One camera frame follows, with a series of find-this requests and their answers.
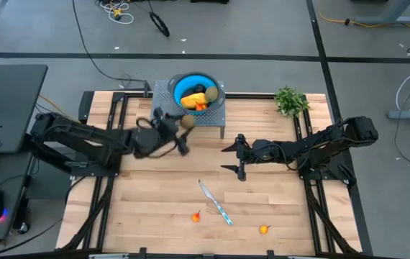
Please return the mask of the blue collapsible bowl grey rim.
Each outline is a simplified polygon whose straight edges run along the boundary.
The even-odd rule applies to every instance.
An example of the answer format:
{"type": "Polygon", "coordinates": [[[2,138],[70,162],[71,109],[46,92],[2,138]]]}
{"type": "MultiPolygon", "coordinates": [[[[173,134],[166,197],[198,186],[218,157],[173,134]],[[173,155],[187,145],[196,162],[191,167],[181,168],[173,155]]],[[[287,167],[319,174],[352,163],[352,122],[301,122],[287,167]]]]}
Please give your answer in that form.
{"type": "Polygon", "coordinates": [[[218,99],[214,102],[208,103],[208,109],[209,108],[218,109],[221,106],[221,104],[218,104],[218,101],[220,99],[225,100],[225,93],[224,93],[223,88],[218,83],[218,81],[212,76],[210,76],[209,74],[202,73],[202,72],[190,72],[190,73],[176,75],[169,80],[168,91],[170,92],[171,96],[176,101],[176,104],[179,107],[181,107],[184,110],[191,110],[191,111],[199,112],[193,109],[185,109],[181,105],[181,98],[183,98],[184,91],[186,91],[187,89],[197,84],[201,84],[205,86],[206,88],[214,87],[214,86],[218,88],[219,90],[218,99]]]}

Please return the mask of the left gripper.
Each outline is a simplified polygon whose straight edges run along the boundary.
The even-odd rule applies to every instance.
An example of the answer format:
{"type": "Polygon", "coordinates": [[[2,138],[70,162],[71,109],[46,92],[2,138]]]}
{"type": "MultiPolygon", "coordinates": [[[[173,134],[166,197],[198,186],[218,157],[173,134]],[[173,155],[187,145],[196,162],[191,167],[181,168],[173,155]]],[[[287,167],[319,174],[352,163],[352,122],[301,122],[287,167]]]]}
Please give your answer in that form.
{"type": "Polygon", "coordinates": [[[152,157],[155,151],[170,142],[174,142],[174,146],[158,157],[167,155],[175,148],[178,148],[182,156],[189,153],[186,142],[194,127],[182,128],[187,126],[186,115],[172,115],[158,107],[154,110],[152,119],[139,117],[136,119],[136,125],[131,139],[135,157],[152,157]]]}

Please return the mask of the black desk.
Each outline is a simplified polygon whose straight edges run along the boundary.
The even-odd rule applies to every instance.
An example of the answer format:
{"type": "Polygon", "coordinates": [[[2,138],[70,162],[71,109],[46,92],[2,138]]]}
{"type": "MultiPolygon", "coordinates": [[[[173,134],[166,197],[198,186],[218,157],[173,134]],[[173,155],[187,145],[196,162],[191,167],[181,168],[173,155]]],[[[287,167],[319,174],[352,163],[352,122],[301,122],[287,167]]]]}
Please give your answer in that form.
{"type": "Polygon", "coordinates": [[[48,67],[0,65],[0,153],[22,146],[48,67]]]}

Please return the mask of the yellow toy mango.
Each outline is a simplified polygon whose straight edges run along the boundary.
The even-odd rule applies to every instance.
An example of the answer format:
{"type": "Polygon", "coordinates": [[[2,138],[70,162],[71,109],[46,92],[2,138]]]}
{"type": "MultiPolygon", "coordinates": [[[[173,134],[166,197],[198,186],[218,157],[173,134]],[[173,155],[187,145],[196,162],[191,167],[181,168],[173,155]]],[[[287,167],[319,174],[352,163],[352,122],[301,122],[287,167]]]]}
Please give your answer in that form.
{"type": "Polygon", "coordinates": [[[208,104],[205,93],[192,94],[190,96],[181,98],[181,105],[185,109],[196,110],[197,104],[208,104]]]}

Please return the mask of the black desk leg with caster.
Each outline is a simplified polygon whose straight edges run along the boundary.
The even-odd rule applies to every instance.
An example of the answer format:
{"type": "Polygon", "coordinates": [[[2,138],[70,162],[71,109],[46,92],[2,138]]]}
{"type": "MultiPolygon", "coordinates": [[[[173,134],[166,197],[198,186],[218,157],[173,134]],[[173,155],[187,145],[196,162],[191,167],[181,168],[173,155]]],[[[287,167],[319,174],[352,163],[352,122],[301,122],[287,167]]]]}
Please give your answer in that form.
{"type": "Polygon", "coordinates": [[[28,220],[29,199],[27,198],[27,192],[28,192],[30,181],[32,179],[32,175],[35,171],[36,161],[37,160],[34,157],[32,157],[29,163],[27,174],[24,179],[21,195],[19,197],[19,204],[17,207],[17,212],[15,214],[14,222],[12,225],[12,233],[14,234],[23,235],[26,232],[28,232],[30,229],[29,220],[28,220]]]}

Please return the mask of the grey perforated metal stand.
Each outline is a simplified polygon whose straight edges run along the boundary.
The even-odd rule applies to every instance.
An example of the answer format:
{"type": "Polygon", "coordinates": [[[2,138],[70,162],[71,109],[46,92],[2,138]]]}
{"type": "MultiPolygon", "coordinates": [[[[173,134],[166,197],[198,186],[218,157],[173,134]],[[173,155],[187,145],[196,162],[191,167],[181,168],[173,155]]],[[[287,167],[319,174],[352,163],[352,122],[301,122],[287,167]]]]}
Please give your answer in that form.
{"type": "Polygon", "coordinates": [[[164,112],[171,115],[193,115],[194,124],[203,127],[219,127],[220,138],[224,138],[225,124],[226,124],[226,109],[224,99],[220,99],[218,104],[221,106],[218,109],[207,109],[206,111],[191,111],[184,110],[176,104],[176,101],[168,91],[168,81],[159,80],[155,82],[155,87],[152,97],[151,118],[153,118],[153,111],[160,107],[164,112]]]}

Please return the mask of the dark green toy avocado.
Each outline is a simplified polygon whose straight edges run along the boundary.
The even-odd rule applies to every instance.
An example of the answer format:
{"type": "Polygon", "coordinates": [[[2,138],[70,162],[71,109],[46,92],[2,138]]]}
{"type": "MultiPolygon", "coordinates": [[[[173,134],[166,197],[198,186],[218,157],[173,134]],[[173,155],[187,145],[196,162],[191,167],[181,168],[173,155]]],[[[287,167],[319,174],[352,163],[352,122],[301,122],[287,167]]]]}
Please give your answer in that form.
{"type": "Polygon", "coordinates": [[[205,92],[206,92],[206,87],[201,85],[201,84],[197,84],[197,85],[187,89],[186,91],[184,91],[183,97],[187,97],[187,96],[190,96],[192,94],[205,93],[205,92]]]}

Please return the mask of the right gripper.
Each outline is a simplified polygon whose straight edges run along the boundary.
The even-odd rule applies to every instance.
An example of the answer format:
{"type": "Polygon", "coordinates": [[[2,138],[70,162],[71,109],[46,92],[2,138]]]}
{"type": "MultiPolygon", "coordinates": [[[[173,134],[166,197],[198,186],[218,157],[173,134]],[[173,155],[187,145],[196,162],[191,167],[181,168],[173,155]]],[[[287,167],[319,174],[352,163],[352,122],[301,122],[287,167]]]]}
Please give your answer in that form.
{"type": "Polygon", "coordinates": [[[276,155],[276,145],[268,140],[256,140],[253,146],[250,146],[243,134],[237,135],[237,141],[229,147],[222,149],[223,153],[236,152],[239,166],[221,165],[222,168],[237,173],[240,181],[246,181],[245,165],[253,163],[268,163],[273,161],[276,155]]]}

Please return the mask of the knife with teal patterned handle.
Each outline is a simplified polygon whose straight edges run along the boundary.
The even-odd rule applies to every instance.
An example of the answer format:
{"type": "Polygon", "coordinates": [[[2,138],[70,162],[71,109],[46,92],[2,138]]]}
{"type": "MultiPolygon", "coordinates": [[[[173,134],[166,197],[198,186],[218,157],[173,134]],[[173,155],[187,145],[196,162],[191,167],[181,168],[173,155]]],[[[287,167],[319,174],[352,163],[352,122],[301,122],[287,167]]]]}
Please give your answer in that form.
{"type": "Polygon", "coordinates": [[[206,187],[206,185],[201,181],[198,180],[198,183],[201,187],[201,190],[203,191],[204,195],[209,198],[210,200],[213,201],[214,205],[217,207],[219,210],[220,214],[223,216],[225,222],[229,225],[233,225],[233,221],[229,218],[228,214],[225,212],[225,210],[220,206],[219,202],[214,198],[214,196],[211,194],[210,190],[206,187]]]}

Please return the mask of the brown-green toy kiwi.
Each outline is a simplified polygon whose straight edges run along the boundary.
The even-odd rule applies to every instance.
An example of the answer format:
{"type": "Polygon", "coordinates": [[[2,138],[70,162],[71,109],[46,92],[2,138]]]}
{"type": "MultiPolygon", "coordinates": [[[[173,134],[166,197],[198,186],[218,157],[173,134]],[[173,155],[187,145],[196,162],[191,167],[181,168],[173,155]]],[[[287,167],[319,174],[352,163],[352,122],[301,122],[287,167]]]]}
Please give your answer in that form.
{"type": "Polygon", "coordinates": [[[208,103],[214,102],[219,97],[219,90],[217,87],[209,87],[205,91],[205,97],[208,103]]]}
{"type": "Polygon", "coordinates": [[[191,114],[182,116],[180,119],[180,126],[185,130],[194,128],[194,116],[191,114]]]}

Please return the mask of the green plant in white pot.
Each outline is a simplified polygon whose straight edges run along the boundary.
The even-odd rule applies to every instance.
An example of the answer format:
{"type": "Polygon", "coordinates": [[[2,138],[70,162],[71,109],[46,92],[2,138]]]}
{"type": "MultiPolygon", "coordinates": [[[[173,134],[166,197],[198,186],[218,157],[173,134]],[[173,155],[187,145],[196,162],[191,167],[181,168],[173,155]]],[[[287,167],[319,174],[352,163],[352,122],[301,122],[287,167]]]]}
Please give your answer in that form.
{"type": "Polygon", "coordinates": [[[300,112],[310,109],[306,97],[297,89],[287,85],[275,93],[274,101],[278,112],[285,117],[298,117],[300,112]]]}

